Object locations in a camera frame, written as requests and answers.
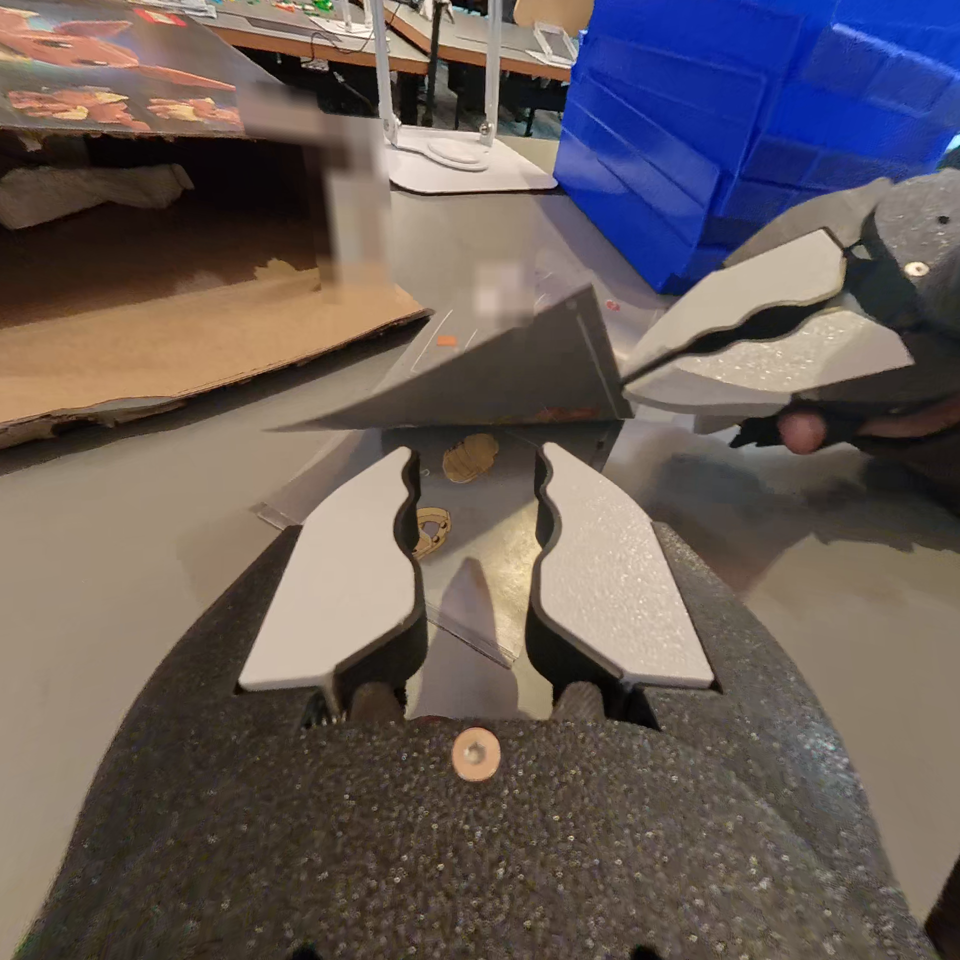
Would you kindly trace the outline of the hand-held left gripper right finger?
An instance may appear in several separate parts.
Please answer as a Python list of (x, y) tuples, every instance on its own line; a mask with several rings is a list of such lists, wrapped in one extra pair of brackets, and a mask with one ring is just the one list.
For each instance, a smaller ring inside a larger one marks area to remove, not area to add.
[(536, 452), (528, 656), (556, 685), (567, 647), (622, 688), (705, 690), (714, 670), (654, 523), (602, 473), (554, 441)]

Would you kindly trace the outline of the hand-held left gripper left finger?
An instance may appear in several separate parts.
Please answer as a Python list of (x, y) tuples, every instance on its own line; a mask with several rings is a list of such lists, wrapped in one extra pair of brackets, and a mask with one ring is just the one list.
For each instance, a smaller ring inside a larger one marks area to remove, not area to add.
[(239, 674), (246, 692), (338, 694), (348, 669), (425, 619), (418, 453), (400, 446), (338, 486), (301, 524)]

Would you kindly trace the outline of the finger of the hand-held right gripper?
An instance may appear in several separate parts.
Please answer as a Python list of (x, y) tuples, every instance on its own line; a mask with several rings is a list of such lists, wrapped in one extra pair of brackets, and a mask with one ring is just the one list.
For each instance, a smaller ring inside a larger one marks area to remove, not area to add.
[(736, 330), (764, 310), (807, 307), (838, 294), (846, 278), (844, 249), (816, 230), (697, 283), (640, 338), (623, 363), (625, 377), (638, 377), (700, 337)]
[(674, 413), (768, 416), (798, 394), (913, 364), (896, 331), (855, 311), (828, 308), (774, 340), (681, 354), (632, 380), (624, 393)]

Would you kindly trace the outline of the grey instruction booklet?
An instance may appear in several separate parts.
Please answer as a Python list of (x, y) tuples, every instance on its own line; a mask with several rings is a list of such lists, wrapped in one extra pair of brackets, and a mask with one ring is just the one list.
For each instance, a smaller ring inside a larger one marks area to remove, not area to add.
[(389, 453), (415, 451), (428, 621), (509, 668), (537, 551), (537, 450), (554, 442), (600, 468), (629, 412), (593, 283), (547, 273), (526, 316), (463, 302), (429, 320), (366, 394), (289, 426), (318, 431), (320, 447), (254, 511), (278, 530), (302, 524)]

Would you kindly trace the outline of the grey desk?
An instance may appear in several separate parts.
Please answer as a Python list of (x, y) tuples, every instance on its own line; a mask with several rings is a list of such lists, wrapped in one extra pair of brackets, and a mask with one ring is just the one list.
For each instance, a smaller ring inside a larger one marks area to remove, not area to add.
[[(410, 336), (2, 452), (2, 958), (138, 693), (277, 535), (255, 509), (323, 440), (276, 428), (365, 394)], [(794, 660), (924, 919), (958, 856), (958, 519), (849, 446), (732, 450), (690, 422), (637, 410), (608, 474)]]

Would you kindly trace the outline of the person's right hand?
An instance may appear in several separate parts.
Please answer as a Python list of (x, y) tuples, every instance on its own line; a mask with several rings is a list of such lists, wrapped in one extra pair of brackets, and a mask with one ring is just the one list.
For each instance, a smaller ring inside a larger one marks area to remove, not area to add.
[(787, 450), (808, 455), (834, 440), (861, 441), (880, 446), (917, 446), (954, 434), (959, 425), (959, 395), (925, 404), (908, 413), (847, 419), (822, 409), (800, 406), (780, 414), (778, 438)]

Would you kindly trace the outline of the colourful printed toy box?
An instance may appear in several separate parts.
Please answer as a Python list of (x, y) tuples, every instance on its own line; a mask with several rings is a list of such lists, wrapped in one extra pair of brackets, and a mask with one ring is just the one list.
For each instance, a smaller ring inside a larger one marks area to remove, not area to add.
[(378, 121), (177, 8), (2, 2), (2, 449), (115, 426), (426, 315)]

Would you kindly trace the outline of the white metal stand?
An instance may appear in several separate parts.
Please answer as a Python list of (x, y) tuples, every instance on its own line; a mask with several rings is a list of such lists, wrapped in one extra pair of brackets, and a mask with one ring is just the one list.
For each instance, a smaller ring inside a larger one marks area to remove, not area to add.
[(498, 131), (500, 54), (502, 40), (502, 2), (487, 3), (488, 37), (485, 64), (485, 119), (478, 136), (460, 138), (426, 134), (418, 139), (401, 133), (401, 121), (394, 112), (386, 35), (386, 17), (382, 1), (366, 2), (373, 30), (376, 60), (378, 116), (390, 150), (418, 155), (448, 169), (479, 173), (490, 166)]

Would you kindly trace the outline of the wooden table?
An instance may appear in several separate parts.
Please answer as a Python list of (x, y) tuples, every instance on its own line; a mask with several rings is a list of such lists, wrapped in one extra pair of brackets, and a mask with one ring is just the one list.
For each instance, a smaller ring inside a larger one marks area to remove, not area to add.
[(215, 8), (213, 18), (200, 17), (198, 22), (234, 48), (351, 66), (377, 65), (372, 39), (330, 33), (301, 11), (247, 1), (219, 2)]

